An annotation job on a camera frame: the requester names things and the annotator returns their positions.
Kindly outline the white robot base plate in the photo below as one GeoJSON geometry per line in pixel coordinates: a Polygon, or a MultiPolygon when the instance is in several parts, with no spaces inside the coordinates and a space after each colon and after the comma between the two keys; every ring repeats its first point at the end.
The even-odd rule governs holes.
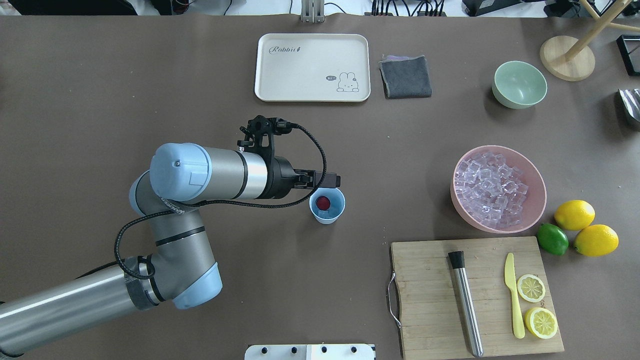
{"type": "Polygon", "coordinates": [[[254,344],[247,347],[245,360],[375,360],[374,344],[254,344]]]}

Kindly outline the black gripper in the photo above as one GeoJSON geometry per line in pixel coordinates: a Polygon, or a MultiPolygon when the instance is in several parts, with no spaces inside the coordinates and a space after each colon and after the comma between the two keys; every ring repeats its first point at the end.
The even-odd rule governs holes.
{"type": "Polygon", "coordinates": [[[324,174],[322,171],[294,169],[291,163],[281,156],[265,159],[267,182],[263,190],[265,199],[282,199],[295,189],[311,190],[314,188],[336,189],[341,186],[341,176],[324,174]]]}

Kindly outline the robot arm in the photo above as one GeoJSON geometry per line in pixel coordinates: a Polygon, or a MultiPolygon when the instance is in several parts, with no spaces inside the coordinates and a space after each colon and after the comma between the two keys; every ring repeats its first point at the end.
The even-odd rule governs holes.
{"type": "Polygon", "coordinates": [[[213,299],[223,283],[199,207],[251,206],[292,189],[337,188],[340,177],[294,169],[268,146],[238,150],[167,143],[129,191],[131,207],[149,221],[156,253],[117,259],[73,281],[1,306],[1,358],[23,353],[170,300],[190,309],[213,299]]]}

